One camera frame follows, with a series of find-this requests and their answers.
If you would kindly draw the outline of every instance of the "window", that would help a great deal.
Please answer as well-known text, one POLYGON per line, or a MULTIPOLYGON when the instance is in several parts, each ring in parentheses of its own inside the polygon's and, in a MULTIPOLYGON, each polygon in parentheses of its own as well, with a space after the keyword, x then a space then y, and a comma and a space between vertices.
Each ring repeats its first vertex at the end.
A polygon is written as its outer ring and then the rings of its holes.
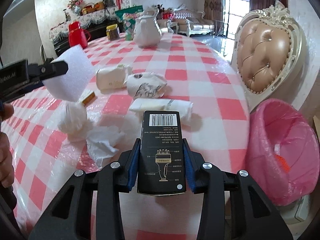
POLYGON ((250 0, 223 0, 223 35, 234 40, 242 18, 250 11, 250 0))

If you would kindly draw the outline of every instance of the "black box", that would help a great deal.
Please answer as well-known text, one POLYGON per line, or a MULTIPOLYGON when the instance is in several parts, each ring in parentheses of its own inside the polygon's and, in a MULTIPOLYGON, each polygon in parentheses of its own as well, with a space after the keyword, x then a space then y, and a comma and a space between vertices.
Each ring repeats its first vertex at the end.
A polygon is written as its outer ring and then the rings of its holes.
POLYGON ((175 195, 185 191, 179 112, 145 111, 141 132, 138 193, 175 195))

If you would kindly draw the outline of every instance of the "white foam block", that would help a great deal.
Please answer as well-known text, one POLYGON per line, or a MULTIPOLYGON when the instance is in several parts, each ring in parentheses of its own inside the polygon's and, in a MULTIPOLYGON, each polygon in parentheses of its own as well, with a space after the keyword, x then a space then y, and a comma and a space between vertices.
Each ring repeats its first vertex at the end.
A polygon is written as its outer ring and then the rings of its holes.
POLYGON ((54 98, 76 102, 95 75, 95 68, 80 45, 66 50, 53 62, 61 60, 68 63, 68 72, 62 76, 44 80, 43 84, 54 98))

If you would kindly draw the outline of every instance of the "flower vase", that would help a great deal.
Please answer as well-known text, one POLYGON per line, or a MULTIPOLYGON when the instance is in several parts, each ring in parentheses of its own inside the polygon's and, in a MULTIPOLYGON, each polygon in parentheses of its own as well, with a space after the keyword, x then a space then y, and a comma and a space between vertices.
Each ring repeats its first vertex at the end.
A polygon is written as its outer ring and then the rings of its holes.
POLYGON ((81 14, 81 8, 77 5, 73 6, 72 7, 72 11, 77 15, 77 16, 80 16, 81 14))

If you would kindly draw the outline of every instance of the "pink checkered tablecloth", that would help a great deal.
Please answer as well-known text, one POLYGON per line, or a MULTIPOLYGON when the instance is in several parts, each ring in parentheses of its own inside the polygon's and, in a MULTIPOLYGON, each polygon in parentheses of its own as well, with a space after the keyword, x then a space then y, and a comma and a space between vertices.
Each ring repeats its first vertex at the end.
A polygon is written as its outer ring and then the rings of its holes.
MULTIPOLYGON (((165 98, 193 102, 192 124, 182 127, 190 148, 224 171, 243 168, 248 108, 239 77, 218 53, 191 38, 169 33, 156 47, 141 49, 123 38, 109 42, 104 37, 90 42, 85 52, 93 65, 125 63, 133 66, 134 73, 163 74, 171 87, 165 98)), ((132 98, 126 89, 101 94, 94 78, 87 88, 97 95, 87 107, 89 118, 100 126, 118 126, 126 137, 117 148, 120 152, 131 149, 140 137, 141 122, 128 111, 132 98)), ((70 142, 57 129, 62 104, 45 87, 12 104, 14 116, 3 123, 2 131, 9 137, 13 154, 18 199, 15 216, 22 230, 29 232, 75 170, 92 172, 97 168, 85 141, 70 142)), ((137 194, 134 188, 130 194, 120 195, 120 203, 127 240, 196 239, 202 195, 188 191, 152 197, 137 194)), ((95 225, 94 215, 91 225, 95 225)))

